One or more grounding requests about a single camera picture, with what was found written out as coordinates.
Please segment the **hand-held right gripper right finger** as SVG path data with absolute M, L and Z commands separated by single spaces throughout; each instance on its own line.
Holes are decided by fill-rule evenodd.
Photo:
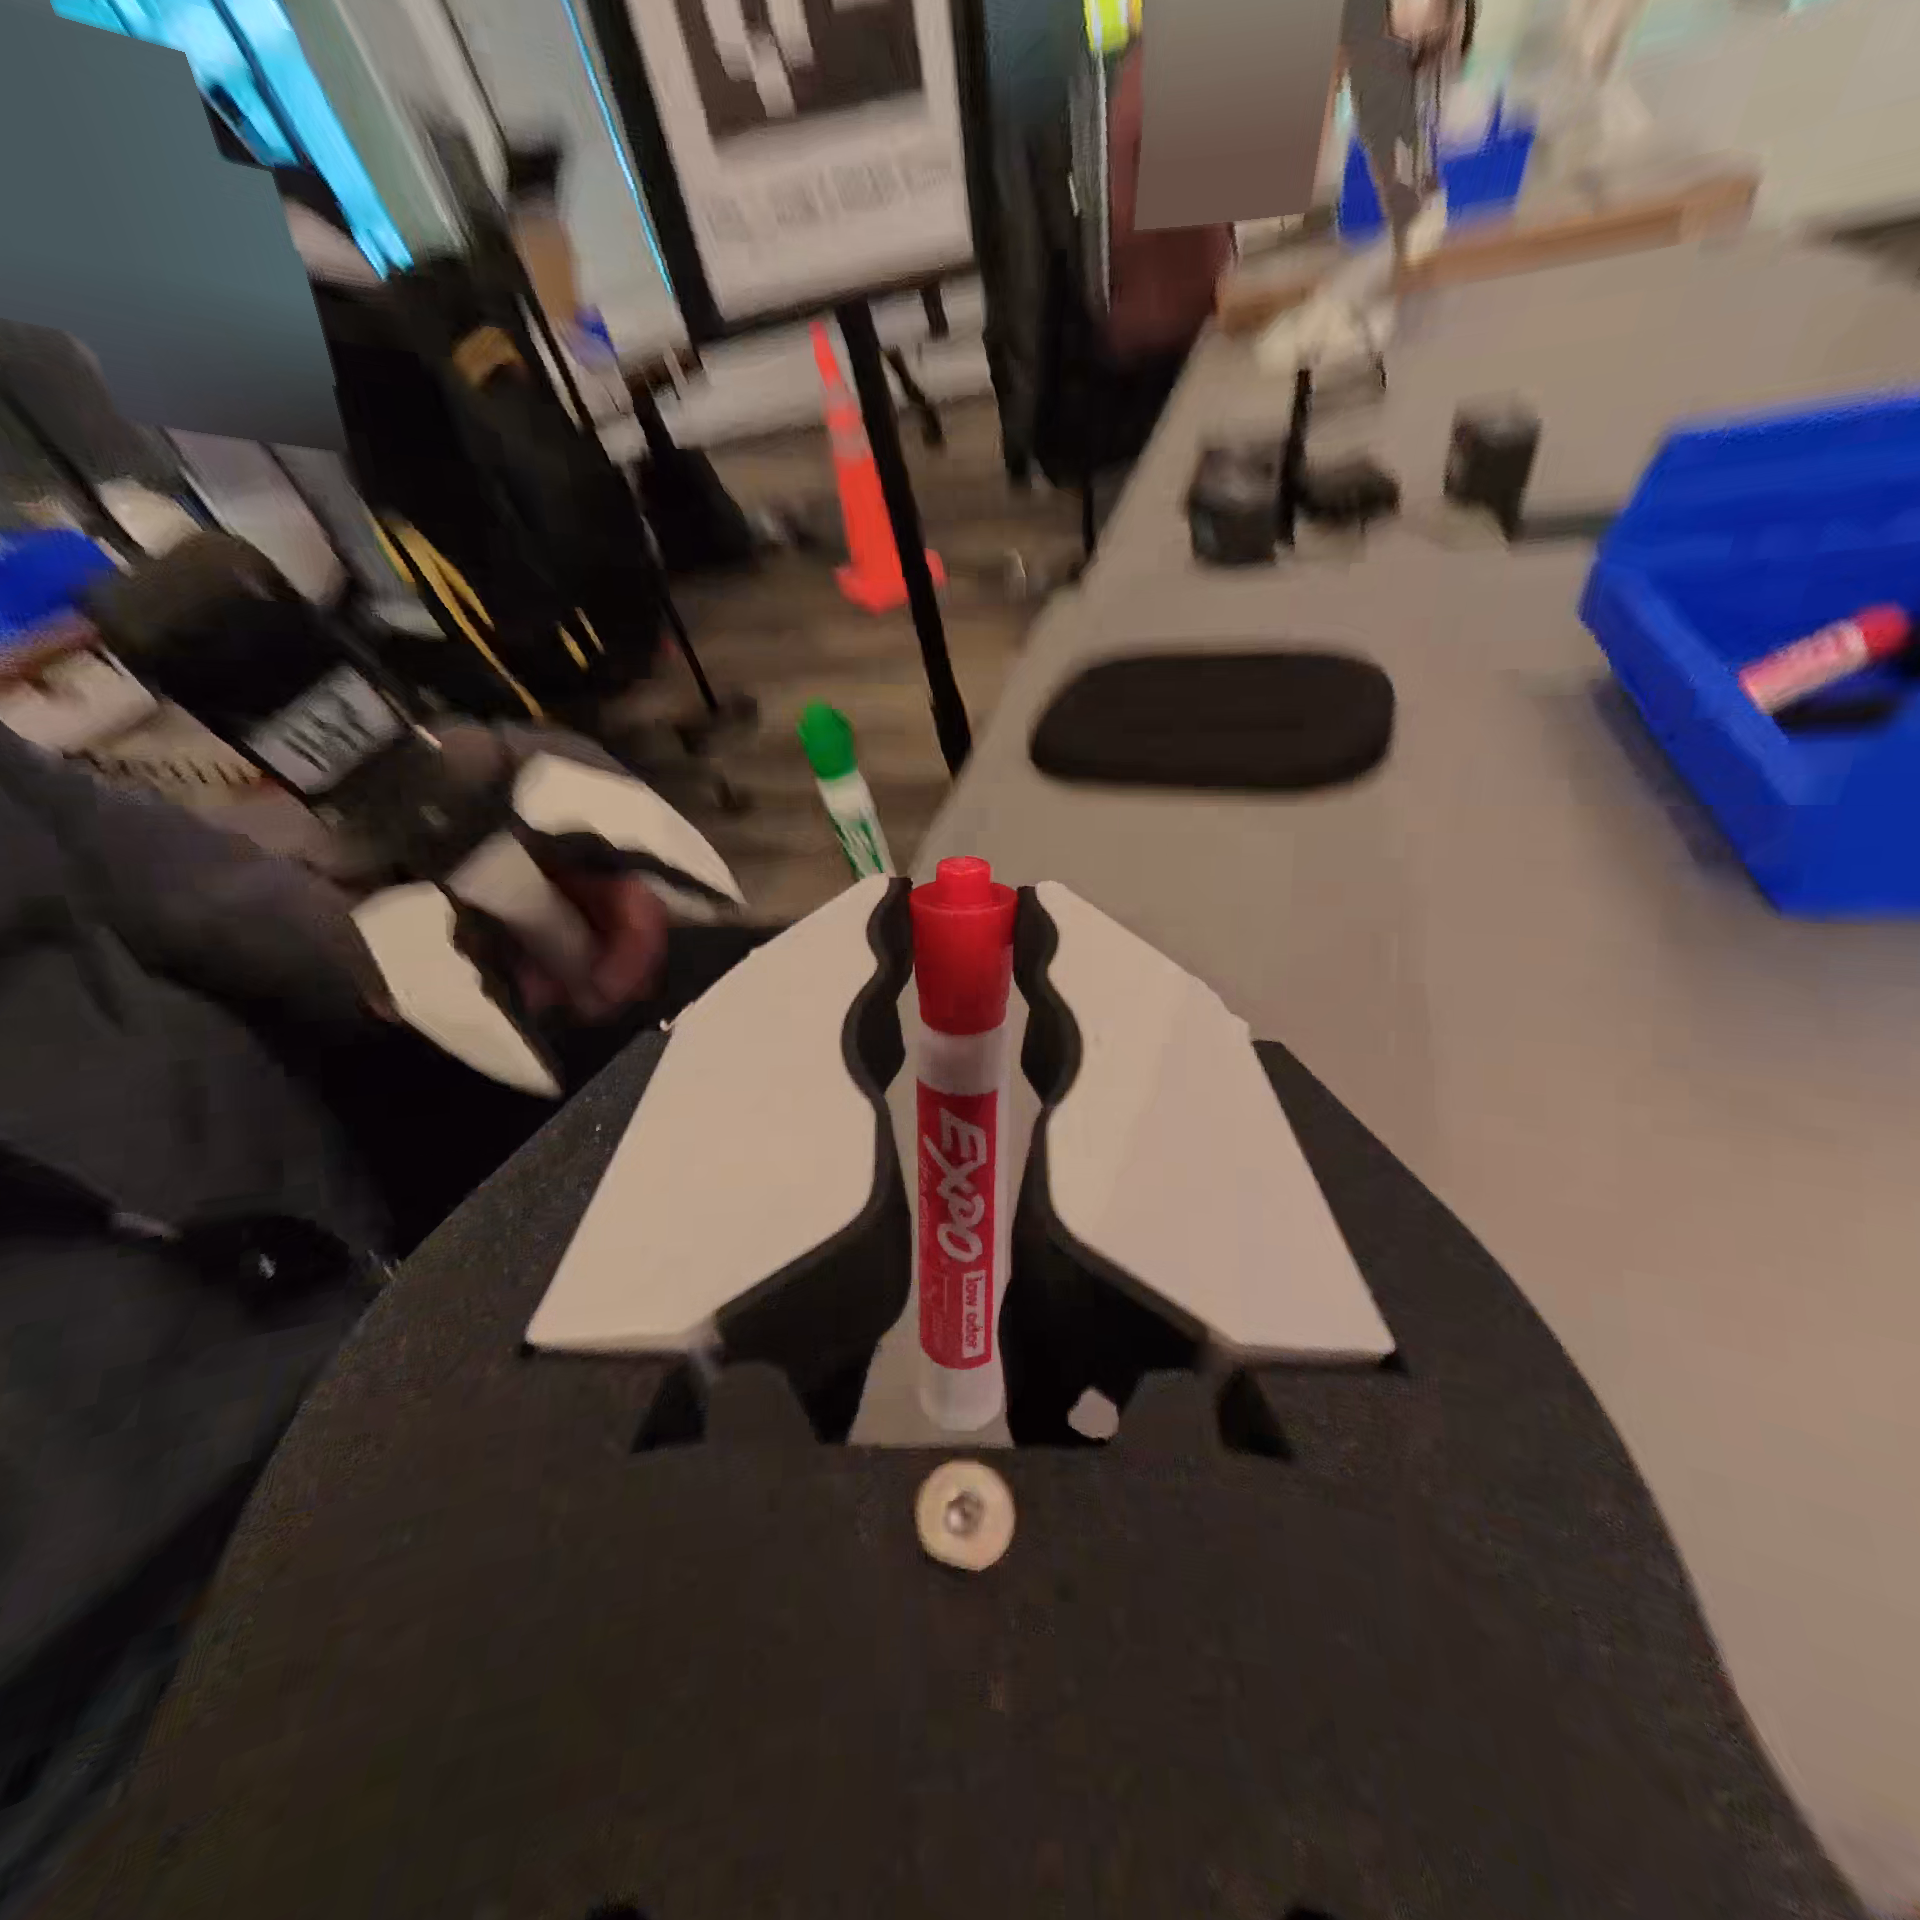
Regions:
M 1057 881 L 1022 891 L 1031 1218 L 1076 1277 L 1252 1362 L 1371 1364 L 1397 1342 L 1252 1032 Z

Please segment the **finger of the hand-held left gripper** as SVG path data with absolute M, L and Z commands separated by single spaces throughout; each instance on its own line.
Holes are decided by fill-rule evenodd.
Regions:
M 529 1098 L 559 1098 L 541 1049 L 458 944 L 458 902 L 434 883 L 404 883 L 353 907 L 401 1024 L 451 1060 Z
M 669 909 L 742 909 L 730 864 L 649 785 L 549 752 L 513 779 L 513 817 L 564 873 L 634 878 Z

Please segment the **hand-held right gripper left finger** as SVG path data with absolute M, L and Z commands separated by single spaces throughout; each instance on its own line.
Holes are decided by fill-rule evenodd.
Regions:
M 858 881 L 673 1024 L 525 1342 L 863 1379 L 907 1298 L 890 1113 L 905 881 Z

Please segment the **green dry erase marker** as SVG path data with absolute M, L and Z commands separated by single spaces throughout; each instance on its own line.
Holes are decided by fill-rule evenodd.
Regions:
M 858 763 L 851 720 L 828 701 L 807 701 L 798 738 L 837 845 L 854 878 L 893 878 L 893 852 L 878 802 Z

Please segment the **blue plastic bin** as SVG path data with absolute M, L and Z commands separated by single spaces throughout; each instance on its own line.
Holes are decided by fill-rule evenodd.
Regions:
M 1757 712 L 1742 666 L 1873 605 L 1908 652 Z M 1579 598 L 1652 742 L 1746 876 L 1803 922 L 1917 912 L 1917 398 L 1702 421 L 1659 446 Z

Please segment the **person's left forearm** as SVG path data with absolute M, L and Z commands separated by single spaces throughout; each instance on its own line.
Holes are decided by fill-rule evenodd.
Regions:
M 394 1018 L 347 897 L 319 873 L 14 731 L 4 795 L 77 862 L 82 893 L 154 971 L 309 1024 Z

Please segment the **black backpack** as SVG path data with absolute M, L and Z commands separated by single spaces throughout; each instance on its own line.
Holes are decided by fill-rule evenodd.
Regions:
M 638 501 L 513 282 L 460 256 L 314 280 L 355 488 L 434 620 L 401 675 L 483 717 L 597 731 L 665 632 Z

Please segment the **black tripod pole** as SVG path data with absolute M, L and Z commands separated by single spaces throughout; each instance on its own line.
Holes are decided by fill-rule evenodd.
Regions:
M 902 596 L 919 642 L 927 685 L 927 708 L 948 778 L 958 778 L 971 754 L 969 708 L 953 675 L 943 628 L 941 596 L 932 581 L 922 507 L 914 497 L 897 424 L 897 404 L 882 363 L 873 305 L 852 298 L 834 307 L 834 321 L 847 349 L 847 370 L 861 424 L 869 434 L 881 497 L 897 541 Z

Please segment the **orange traffic cone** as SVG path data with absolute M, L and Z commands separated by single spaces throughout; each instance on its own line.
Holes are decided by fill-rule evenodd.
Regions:
M 810 342 L 821 381 L 823 427 L 845 546 L 845 556 L 834 571 L 837 589 L 854 610 L 867 614 L 907 612 L 897 541 L 834 313 L 810 324 Z M 927 561 L 932 581 L 941 593 L 943 562 L 930 546 Z

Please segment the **person's dark clothing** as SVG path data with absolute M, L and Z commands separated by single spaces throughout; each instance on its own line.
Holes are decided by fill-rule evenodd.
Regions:
M 137 1749 L 186 1614 L 388 1275 L 394 1032 L 4 1065 L 4 1880 Z

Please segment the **black-and-white framed poster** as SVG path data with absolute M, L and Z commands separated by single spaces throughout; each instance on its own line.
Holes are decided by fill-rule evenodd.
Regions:
M 971 273 L 981 5 L 593 5 L 698 346 Z

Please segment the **black cylindrical object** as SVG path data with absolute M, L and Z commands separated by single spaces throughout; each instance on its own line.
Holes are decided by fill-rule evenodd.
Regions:
M 1201 448 L 1183 498 L 1191 556 L 1202 568 L 1249 569 L 1279 554 L 1282 453 L 1276 443 Z
M 1521 522 L 1540 438 L 1542 421 L 1524 401 L 1460 404 L 1450 430 L 1444 498 L 1501 524 Z

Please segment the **flat black object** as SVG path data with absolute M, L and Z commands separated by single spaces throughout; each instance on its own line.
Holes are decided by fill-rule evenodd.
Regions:
M 1401 514 L 1401 481 L 1381 461 L 1351 454 L 1313 461 L 1299 482 L 1299 517 L 1331 531 L 1361 531 Z

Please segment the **wooden board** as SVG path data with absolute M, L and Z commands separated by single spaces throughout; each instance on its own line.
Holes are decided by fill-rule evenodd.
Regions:
M 1471 221 L 1419 260 L 1393 250 L 1356 253 L 1308 280 L 1254 280 L 1233 273 L 1217 285 L 1214 318 L 1233 339 L 1252 336 L 1316 298 L 1422 296 L 1451 285 L 1516 280 L 1590 258 L 1676 250 L 1746 226 L 1759 192 L 1750 165 L 1715 165 L 1683 182 L 1590 208 L 1556 208 L 1540 219 Z

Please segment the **blue crate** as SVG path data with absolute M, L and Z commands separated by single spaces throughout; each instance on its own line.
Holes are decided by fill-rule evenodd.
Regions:
M 1450 218 L 1491 218 L 1514 208 L 1524 182 L 1535 134 L 1535 120 L 1516 117 L 1508 122 L 1497 117 L 1477 145 L 1444 145 L 1439 178 Z M 1379 240 L 1383 226 L 1385 214 L 1374 171 L 1361 140 L 1354 134 L 1339 180 L 1335 236 L 1345 246 L 1363 246 Z

